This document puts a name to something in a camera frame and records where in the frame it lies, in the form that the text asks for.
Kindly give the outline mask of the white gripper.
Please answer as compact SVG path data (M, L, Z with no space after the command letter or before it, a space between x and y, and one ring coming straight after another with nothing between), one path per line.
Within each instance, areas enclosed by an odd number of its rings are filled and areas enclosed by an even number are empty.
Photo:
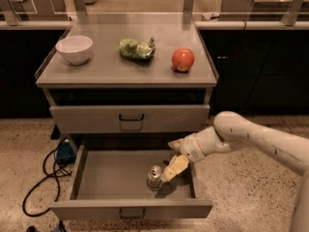
M171 158L160 176L160 180L163 183L170 182L177 175L184 172L190 161L197 162L206 157L198 144L196 133L188 135L185 138L172 140L168 143L168 146L172 150L180 152L183 156L173 156Z

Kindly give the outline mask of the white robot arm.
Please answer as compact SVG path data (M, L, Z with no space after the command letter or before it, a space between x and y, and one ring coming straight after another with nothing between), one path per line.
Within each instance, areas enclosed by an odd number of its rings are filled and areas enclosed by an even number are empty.
M242 144L256 147L302 177L290 232L309 232L309 139L255 124L235 112L223 111L214 117L212 126L169 142L179 154L162 171L160 181L167 183L191 162L233 152Z

